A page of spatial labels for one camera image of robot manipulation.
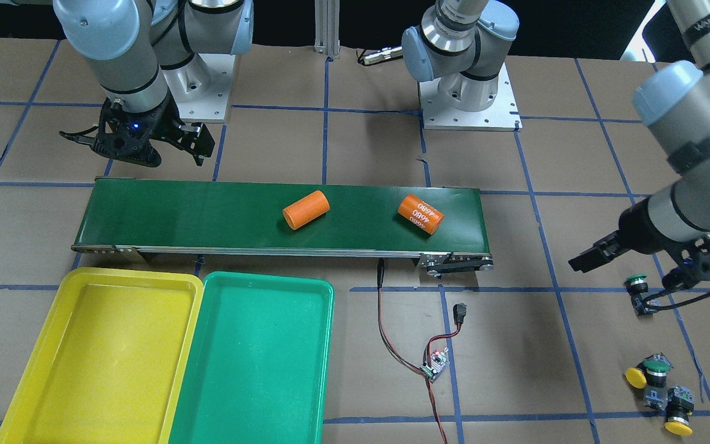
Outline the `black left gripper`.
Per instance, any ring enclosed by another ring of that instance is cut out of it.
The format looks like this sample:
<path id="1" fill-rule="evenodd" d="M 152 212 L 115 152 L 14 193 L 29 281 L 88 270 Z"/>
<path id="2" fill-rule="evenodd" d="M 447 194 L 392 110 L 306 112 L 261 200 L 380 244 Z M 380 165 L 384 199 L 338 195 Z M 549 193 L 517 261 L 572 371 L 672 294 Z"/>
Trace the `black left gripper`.
<path id="1" fill-rule="evenodd" d="M 624 210 L 619 217 L 619 228 L 575 258 L 569 259 L 572 270 L 588 273 L 609 264 L 629 250 L 642 255 L 665 251 L 677 264 L 662 280 L 668 292 L 692 289 L 702 281 L 710 281 L 710 240 L 699 247 L 694 240 L 672 240 L 663 235 L 651 222 L 648 200 Z"/>

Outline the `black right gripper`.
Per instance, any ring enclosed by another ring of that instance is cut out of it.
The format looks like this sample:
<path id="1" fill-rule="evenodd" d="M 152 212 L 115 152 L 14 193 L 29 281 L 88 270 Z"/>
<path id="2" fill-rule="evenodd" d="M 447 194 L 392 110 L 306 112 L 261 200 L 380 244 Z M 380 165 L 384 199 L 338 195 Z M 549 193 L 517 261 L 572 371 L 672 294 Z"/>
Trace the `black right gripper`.
<path id="1" fill-rule="evenodd" d="M 59 135 L 84 144 L 96 154 L 126 163 L 156 168 L 161 157 L 150 143 L 163 141 L 184 151 L 201 167 L 215 148 L 215 140 L 204 123 L 183 125 L 174 98 L 166 96 L 154 109 L 127 112 L 124 104 L 106 99 L 102 104 L 98 128 L 79 132 L 59 131 Z"/>

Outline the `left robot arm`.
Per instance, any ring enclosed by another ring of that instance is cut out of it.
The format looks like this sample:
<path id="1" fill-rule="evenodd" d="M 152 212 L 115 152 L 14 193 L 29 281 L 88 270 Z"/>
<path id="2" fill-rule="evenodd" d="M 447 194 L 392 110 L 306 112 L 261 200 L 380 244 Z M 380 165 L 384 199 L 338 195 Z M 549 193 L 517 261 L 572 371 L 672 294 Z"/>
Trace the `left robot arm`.
<path id="1" fill-rule="evenodd" d="M 642 123 L 680 176 L 673 185 L 623 211 L 619 227 L 569 260 L 588 273 L 628 251 L 665 251 L 676 267 L 667 290 L 710 281 L 710 1 L 670 1 L 669 9 L 693 61 L 671 63 L 633 95 Z M 497 78 L 518 34 L 518 16 L 497 1 L 437 1 L 402 35 L 411 77 L 439 80 L 443 101 L 463 112 L 493 102 Z"/>

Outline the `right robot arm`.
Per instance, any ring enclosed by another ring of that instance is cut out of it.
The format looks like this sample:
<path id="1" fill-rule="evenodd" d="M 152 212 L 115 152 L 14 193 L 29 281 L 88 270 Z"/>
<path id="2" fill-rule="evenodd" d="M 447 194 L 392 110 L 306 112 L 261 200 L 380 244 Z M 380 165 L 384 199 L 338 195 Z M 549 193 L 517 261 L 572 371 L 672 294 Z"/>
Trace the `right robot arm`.
<path id="1" fill-rule="evenodd" d="M 101 157 L 157 168 L 152 141 L 191 155 L 213 154 L 206 124 L 181 116 L 181 102 L 214 93 L 203 54 L 246 54 L 253 43 L 251 1 L 54 1 L 68 42 L 106 94 L 97 124 L 61 132 Z"/>

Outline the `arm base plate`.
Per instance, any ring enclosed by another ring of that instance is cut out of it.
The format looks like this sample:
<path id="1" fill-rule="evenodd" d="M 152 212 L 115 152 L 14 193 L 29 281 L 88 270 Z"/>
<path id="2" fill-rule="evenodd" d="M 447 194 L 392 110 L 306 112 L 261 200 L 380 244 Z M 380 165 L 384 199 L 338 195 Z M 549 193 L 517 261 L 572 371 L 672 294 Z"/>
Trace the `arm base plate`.
<path id="1" fill-rule="evenodd" d="M 237 61 L 232 54 L 197 54 L 185 67 L 163 70 L 183 121 L 226 122 Z"/>
<path id="2" fill-rule="evenodd" d="M 426 130 L 521 130 L 507 66 L 497 78 L 476 81 L 461 73 L 418 84 Z"/>

